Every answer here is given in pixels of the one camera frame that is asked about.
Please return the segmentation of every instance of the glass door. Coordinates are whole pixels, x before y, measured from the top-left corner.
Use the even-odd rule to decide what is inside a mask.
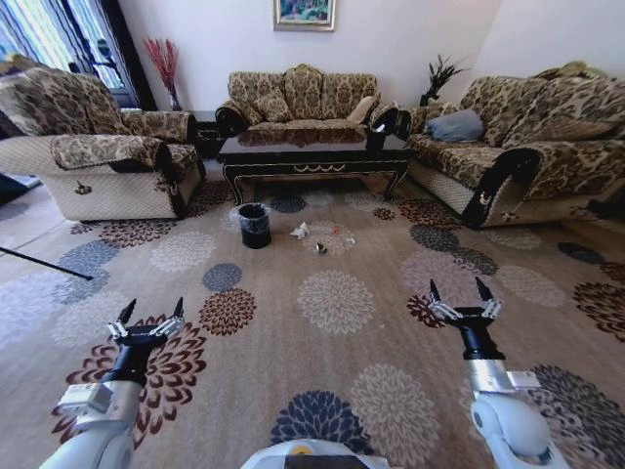
[[[122,107],[139,99],[96,0],[0,0],[0,55],[97,75]]]

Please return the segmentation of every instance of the red dried branches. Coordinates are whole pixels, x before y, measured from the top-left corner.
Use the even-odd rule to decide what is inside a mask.
[[[160,79],[170,93],[175,93],[174,79],[178,64],[178,48],[169,39],[144,39],[144,46],[152,63],[158,69]]]

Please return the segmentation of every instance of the rug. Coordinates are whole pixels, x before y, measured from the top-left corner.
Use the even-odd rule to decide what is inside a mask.
[[[521,397],[571,467],[625,467],[623,225],[476,232],[408,181],[394,202],[379,176],[265,182],[246,196],[271,210],[272,241],[252,250],[216,174],[182,221],[72,223],[43,187],[0,207],[1,245],[94,277],[0,258],[4,467],[38,467],[73,435],[55,405],[111,367],[107,321],[137,298],[131,322],[159,323],[180,296],[186,324],[150,361],[135,467],[236,468],[296,438],[406,469],[492,467],[460,335],[426,308],[430,278],[452,306],[478,305],[475,276],[504,301],[491,334],[509,369],[537,374]]]

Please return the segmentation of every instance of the framed painting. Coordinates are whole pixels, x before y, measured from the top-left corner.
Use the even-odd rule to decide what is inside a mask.
[[[271,0],[274,31],[333,31],[336,0]]]

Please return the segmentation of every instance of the crumpled paper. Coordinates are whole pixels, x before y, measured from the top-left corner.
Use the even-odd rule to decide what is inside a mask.
[[[302,225],[293,230],[291,234],[296,236],[298,239],[304,239],[309,234],[309,227],[306,225],[306,222],[304,222]]]

